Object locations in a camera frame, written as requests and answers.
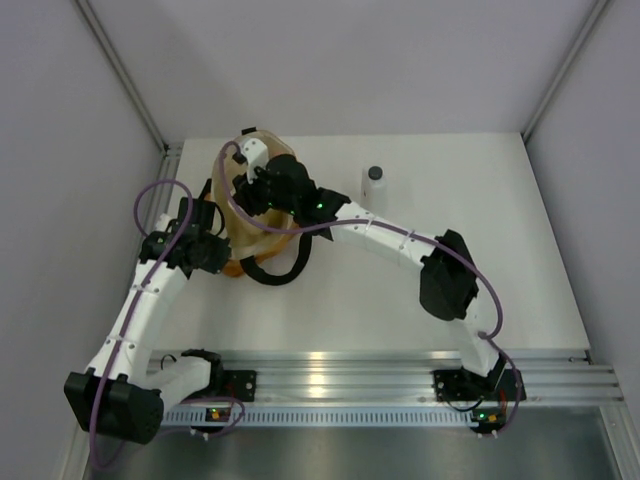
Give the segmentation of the tan canvas bag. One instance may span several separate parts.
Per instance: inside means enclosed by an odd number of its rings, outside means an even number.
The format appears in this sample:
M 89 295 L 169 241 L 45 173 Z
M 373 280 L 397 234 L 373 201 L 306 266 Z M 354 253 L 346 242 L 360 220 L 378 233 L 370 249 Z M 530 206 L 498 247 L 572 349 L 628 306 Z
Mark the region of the tan canvas bag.
M 259 140 L 265 144 L 268 159 L 280 154 L 294 155 L 295 153 L 284 141 L 267 130 L 245 129 L 240 136 L 234 139 L 234 142 L 242 145 L 246 141 L 253 140 Z M 224 178 L 232 193 L 235 192 L 232 181 L 236 176 L 246 173 L 247 170 L 246 164 L 238 164 L 232 159 L 234 153 L 235 148 L 230 148 L 223 156 Z M 245 275 L 240 260 L 253 256 L 259 265 L 280 254 L 291 240 L 296 239 L 296 236 L 266 232 L 241 219 L 228 202 L 218 163 L 217 159 L 214 160 L 211 173 L 211 193 L 207 194 L 207 199 L 215 202 L 221 208 L 225 227 L 223 233 L 230 239 L 231 247 L 230 259 L 222 269 L 222 273 L 234 278 Z M 290 214 L 275 210 L 268 210 L 253 219 L 278 229 L 289 230 L 298 227 Z

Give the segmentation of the white bottle dark cap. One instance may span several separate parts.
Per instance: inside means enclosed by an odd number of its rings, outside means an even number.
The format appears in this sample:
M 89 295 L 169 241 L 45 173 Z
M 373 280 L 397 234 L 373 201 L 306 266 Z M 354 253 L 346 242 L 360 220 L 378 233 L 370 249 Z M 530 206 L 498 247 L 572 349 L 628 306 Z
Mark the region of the white bottle dark cap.
M 361 180 L 361 205 L 367 210 L 382 215 L 387 206 L 387 176 L 382 167 L 365 168 Z

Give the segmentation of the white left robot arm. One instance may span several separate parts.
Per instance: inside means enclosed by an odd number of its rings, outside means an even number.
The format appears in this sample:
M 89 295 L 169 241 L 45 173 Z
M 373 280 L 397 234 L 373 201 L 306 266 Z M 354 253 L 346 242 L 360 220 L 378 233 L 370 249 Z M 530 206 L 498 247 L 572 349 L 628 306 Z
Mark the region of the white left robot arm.
M 224 392 L 224 367 L 214 352 L 189 349 L 163 370 L 148 371 L 170 306 L 191 274 L 217 274 L 229 260 L 229 240 L 212 230 L 224 226 L 216 203 L 182 198 L 177 218 L 145 238 L 114 326 L 86 370 L 70 373 L 64 385 L 85 432 L 147 444 L 174 406 Z

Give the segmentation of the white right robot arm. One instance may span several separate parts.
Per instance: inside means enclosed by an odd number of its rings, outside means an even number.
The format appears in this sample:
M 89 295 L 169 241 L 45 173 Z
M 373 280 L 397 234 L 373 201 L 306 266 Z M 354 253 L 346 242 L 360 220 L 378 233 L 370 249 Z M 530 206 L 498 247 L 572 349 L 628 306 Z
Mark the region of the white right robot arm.
M 490 281 L 475 265 L 463 237 L 447 230 L 420 234 L 378 217 L 339 192 L 317 186 L 294 156 L 235 153 L 245 173 L 223 184 L 238 216 L 276 234 L 257 217 L 270 210 L 290 216 L 293 234 L 324 237 L 361 248 L 418 276 L 418 299 L 430 316 L 445 322 L 456 342 L 462 366 L 446 373 L 446 400 L 484 399 L 512 378 L 515 401 L 524 398 L 521 374 L 496 344 L 504 311 Z

